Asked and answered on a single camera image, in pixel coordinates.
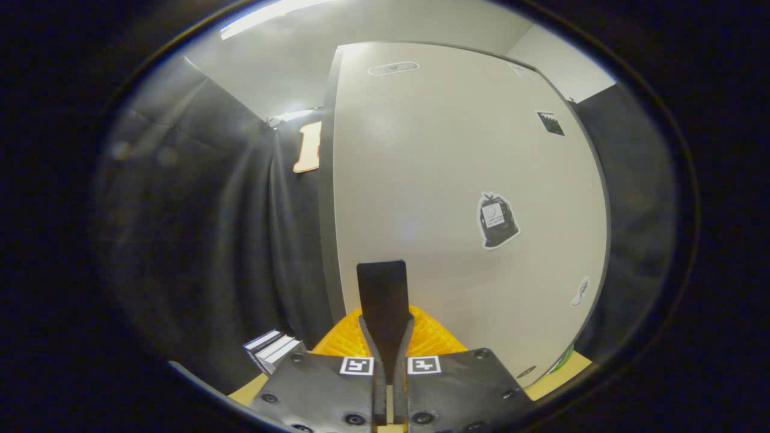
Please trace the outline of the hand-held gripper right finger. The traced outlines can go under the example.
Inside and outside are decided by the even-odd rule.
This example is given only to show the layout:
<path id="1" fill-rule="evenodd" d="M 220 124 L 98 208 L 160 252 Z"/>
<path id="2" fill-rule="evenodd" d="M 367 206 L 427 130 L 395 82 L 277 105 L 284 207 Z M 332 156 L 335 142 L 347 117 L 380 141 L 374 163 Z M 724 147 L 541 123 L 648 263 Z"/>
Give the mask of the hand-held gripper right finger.
<path id="1" fill-rule="evenodd" d="M 409 355 L 416 319 L 406 264 L 385 264 L 385 373 L 393 419 L 407 432 L 501 432 L 519 426 L 532 401 L 489 348 Z"/>

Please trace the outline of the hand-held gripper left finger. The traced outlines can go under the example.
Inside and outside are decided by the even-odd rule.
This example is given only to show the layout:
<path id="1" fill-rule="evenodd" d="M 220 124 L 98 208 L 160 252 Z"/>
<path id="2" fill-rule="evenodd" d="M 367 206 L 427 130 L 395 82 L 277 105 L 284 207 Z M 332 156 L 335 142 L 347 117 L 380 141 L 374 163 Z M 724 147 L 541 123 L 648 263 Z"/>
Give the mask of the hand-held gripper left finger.
<path id="1" fill-rule="evenodd" d="M 291 350 L 250 403 L 287 431 L 376 432 L 387 423 L 387 383 L 368 320 L 387 286 L 387 264 L 356 266 L 363 313 L 359 324 L 371 355 L 332 356 Z"/>

